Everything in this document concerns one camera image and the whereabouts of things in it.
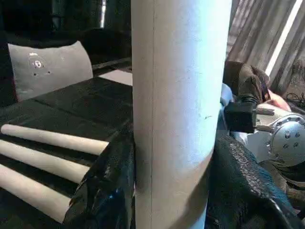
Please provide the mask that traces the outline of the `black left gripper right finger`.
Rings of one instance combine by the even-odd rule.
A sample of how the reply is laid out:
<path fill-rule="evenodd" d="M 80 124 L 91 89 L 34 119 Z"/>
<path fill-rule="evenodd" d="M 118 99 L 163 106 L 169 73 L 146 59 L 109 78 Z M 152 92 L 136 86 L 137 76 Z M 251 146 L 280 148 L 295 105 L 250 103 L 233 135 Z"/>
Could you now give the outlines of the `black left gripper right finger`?
<path fill-rule="evenodd" d="M 231 136 L 216 138 L 207 215 L 218 229 L 303 229 L 286 194 Z"/>

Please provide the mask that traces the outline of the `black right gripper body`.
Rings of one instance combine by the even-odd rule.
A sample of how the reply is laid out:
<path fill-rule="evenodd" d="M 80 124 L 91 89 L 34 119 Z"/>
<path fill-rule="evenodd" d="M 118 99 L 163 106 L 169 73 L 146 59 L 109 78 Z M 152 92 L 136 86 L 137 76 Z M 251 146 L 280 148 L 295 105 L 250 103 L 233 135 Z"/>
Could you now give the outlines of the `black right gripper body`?
<path fill-rule="evenodd" d="M 226 126 L 234 132 L 254 133 L 257 115 L 273 116 L 274 114 L 274 109 L 258 108 L 251 102 L 232 102 L 224 108 Z"/>

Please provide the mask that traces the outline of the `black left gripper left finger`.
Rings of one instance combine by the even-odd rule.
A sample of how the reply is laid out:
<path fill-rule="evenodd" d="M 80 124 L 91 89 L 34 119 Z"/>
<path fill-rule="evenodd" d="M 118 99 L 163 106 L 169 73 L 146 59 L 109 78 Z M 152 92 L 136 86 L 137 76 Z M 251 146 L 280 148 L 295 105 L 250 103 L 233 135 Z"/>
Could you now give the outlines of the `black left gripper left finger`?
<path fill-rule="evenodd" d="M 98 156 L 78 185 L 64 229 L 129 229 L 133 220 L 134 139 L 125 129 Z"/>

